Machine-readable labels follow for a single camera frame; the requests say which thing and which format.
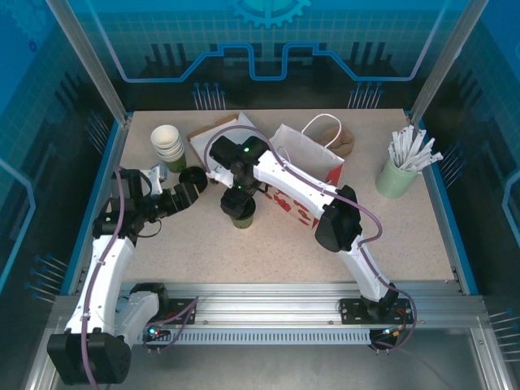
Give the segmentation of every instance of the light green container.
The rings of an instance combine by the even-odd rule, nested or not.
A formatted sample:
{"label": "light green container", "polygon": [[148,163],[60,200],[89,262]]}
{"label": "light green container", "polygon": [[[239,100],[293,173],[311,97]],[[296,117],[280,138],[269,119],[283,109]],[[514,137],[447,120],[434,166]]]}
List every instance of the light green container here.
{"label": "light green container", "polygon": [[417,176],[417,172],[407,172],[399,169],[389,158],[375,180],[375,187],[384,197],[397,199],[405,194]]}
{"label": "light green container", "polygon": [[175,161],[164,161],[168,169],[173,173],[181,173],[186,169],[186,155],[182,153],[179,159]]}

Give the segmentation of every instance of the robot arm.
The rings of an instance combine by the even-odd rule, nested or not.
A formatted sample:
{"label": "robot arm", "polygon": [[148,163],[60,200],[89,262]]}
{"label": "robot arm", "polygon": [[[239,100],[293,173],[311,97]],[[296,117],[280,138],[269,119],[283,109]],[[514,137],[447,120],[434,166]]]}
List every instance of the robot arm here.
{"label": "robot arm", "polygon": [[[325,249],[338,253],[338,256],[352,272],[359,286],[362,300],[375,319],[382,318],[397,299],[397,293],[388,289],[379,279],[390,281],[378,268],[368,248],[363,250],[371,261],[370,268],[359,249],[362,241],[361,216],[359,210],[323,193],[338,193],[357,202],[355,192],[344,186],[335,186],[316,180],[304,171],[280,158],[280,165],[269,150],[266,142],[252,136],[242,145],[237,145],[221,136],[210,149],[210,156],[220,164],[208,176],[228,186],[221,199],[223,211],[232,218],[241,215],[247,199],[253,196],[261,183],[275,186],[300,202],[319,220],[315,238]],[[299,180],[285,168],[290,167],[306,182]]]}
{"label": "robot arm", "polygon": [[[128,264],[132,261],[139,232],[145,223],[156,222],[191,206],[204,188],[194,183],[176,185],[173,191],[162,189],[166,168],[157,165],[150,171],[122,170],[125,208],[123,226],[103,262],[94,282],[89,303],[87,327],[89,362],[99,384],[120,384],[130,368],[130,349],[151,318],[167,310],[167,291],[162,284],[138,284],[127,305],[116,313],[119,290]],[[143,193],[142,180],[145,181]],[[119,198],[113,179],[112,193]],[[111,211],[103,211],[93,224],[93,252],[84,285],[89,285],[98,261],[115,231],[119,202],[111,202]],[[50,337],[47,352],[65,384],[87,384],[81,359],[80,335],[84,317],[83,288],[75,311],[63,334]]]}

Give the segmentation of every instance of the metal bracket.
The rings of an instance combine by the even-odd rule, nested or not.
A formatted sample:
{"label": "metal bracket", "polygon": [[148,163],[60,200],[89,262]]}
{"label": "metal bracket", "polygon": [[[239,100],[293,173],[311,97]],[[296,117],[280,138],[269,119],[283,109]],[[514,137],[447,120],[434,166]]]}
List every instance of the metal bracket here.
{"label": "metal bracket", "polygon": [[[404,318],[403,314],[399,313],[402,310],[405,313]],[[410,301],[406,298],[397,299],[388,315],[379,319],[368,312],[361,299],[341,299],[339,311],[343,325],[401,325],[411,324],[414,321]]]}
{"label": "metal bracket", "polygon": [[[178,314],[182,311],[186,306],[193,302],[193,299],[170,299],[168,303],[168,308],[163,318],[161,319],[169,319],[174,315]],[[171,321],[167,325],[182,325],[186,319],[186,316],[189,315],[189,320],[186,324],[193,325],[195,323],[195,318],[197,316],[197,305],[193,308],[190,313],[186,313],[180,316],[178,319]]]}

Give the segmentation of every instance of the glass enclosure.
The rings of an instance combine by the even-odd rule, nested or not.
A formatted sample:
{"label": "glass enclosure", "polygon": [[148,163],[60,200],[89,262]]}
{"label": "glass enclosure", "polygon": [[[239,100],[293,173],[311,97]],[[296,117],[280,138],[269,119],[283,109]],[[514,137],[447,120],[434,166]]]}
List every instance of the glass enclosure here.
{"label": "glass enclosure", "polygon": [[519,16],[518,2],[488,3],[424,117],[451,152],[440,172],[490,313],[520,310]]}
{"label": "glass enclosure", "polygon": [[[467,3],[70,0],[128,111],[408,110]],[[518,17],[489,1],[423,118],[490,312],[520,311]],[[18,388],[8,363],[37,346],[115,130],[45,2],[0,2],[0,33],[0,377]]]}
{"label": "glass enclosure", "polygon": [[0,35],[0,377],[19,388],[9,362],[30,361],[63,280],[38,259],[71,257],[113,119],[45,2],[2,2]]}
{"label": "glass enclosure", "polygon": [[71,1],[129,111],[411,107],[465,5]]}

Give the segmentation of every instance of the blue graphic design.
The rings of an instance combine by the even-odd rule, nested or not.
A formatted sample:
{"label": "blue graphic design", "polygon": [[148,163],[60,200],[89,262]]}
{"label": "blue graphic design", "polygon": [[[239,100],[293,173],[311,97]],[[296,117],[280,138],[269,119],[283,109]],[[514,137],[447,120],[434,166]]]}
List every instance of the blue graphic design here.
{"label": "blue graphic design", "polygon": [[16,255],[18,254],[18,251],[20,250],[20,246],[22,245],[22,241],[24,240],[25,233],[27,232],[27,229],[29,228],[29,224],[31,223],[31,219],[33,219],[34,211],[36,211],[36,201],[34,200],[34,192],[33,192],[33,185],[31,182],[23,176],[21,173],[19,173],[16,169],[14,169],[11,165],[9,165],[7,162],[5,162],[3,159],[0,158],[0,167],[5,169],[7,173],[12,175],[20,184],[22,184],[25,187],[25,190],[27,191],[27,197],[29,199],[29,211],[27,215],[25,215],[24,224],[19,230],[18,236],[16,237],[15,244],[13,245],[11,249],[11,253],[9,253],[9,258],[7,258],[6,265],[3,268],[2,274],[0,275],[0,294],[2,293],[3,286],[7,282],[7,276],[9,276],[9,273],[11,272],[11,268],[13,267],[13,264],[15,263]]}
{"label": "blue graphic design", "polygon": [[509,199],[511,198],[511,188],[513,184],[520,180],[520,170],[513,173],[511,177],[505,182],[504,198],[502,199],[502,209],[504,210],[505,217],[509,222],[511,230],[513,231],[514,238],[517,240],[518,246],[520,246],[520,231],[518,230],[518,224],[514,220],[513,213],[509,208]]}
{"label": "blue graphic design", "polygon": [[246,42],[237,42],[237,43],[219,43],[217,45],[216,51],[203,52],[200,54],[195,61],[184,71],[184,73],[180,77],[153,77],[153,78],[129,78],[126,75],[126,72],[123,69],[121,62],[117,54],[115,53],[114,46],[111,44],[108,35],[106,34],[106,30],[103,28],[101,20],[98,17],[98,14],[93,9],[93,4],[90,0],[87,0],[89,4],[90,12],[92,13],[93,19],[99,28],[99,32],[102,35],[103,41],[106,44],[107,49],[110,52],[110,56],[114,60],[115,66],[121,78],[133,84],[146,84],[146,83],[181,83],[185,81],[195,69],[208,58],[216,58],[216,57],[224,57],[225,49],[246,49],[248,52],[248,60],[249,60],[249,75],[252,80],[255,81],[282,81],[287,77],[288,74],[288,52],[292,48],[311,48],[313,56],[325,56],[330,57],[334,62],[338,64],[338,66],[349,75],[354,81],[397,81],[397,82],[407,82],[411,81],[418,73],[418,70],[423,63],[424,57],[430,47],[431,41],[435,36],[437,30],[439,29],[440,22],[442,21],[444,14],[448,8],[450,0],[446,0],[443,7],[441,8],[433,27],[431,28],[430,33],[422,47],[422,50],[418,56],[417,62],[414,65],[414,68],[409,76],[357,76],[353,70],[341,59],[341,57],[334,50],[321,50],[319,49],[319,42],[316,41],[293,41],[284,45],[282,50],[281,57],[281,73],[279,76],[257,76],[254,65],[254,48],[251,44]]}
{"label": "blue graphic design", "polygon": [[16,25],[33,40],[43,33],[47,25],[46,3],[44,0],[2,0],[0,11],[7,10]]}
{"label": "blue graphic design", "polygon": [[230,0],[230,3],[235,15],[242,16],[246,23],[271,28],[273,24],[282,27],[283,22],[292,23],[293,16],[303,15],[302,8],[309,6],[310,0]]}

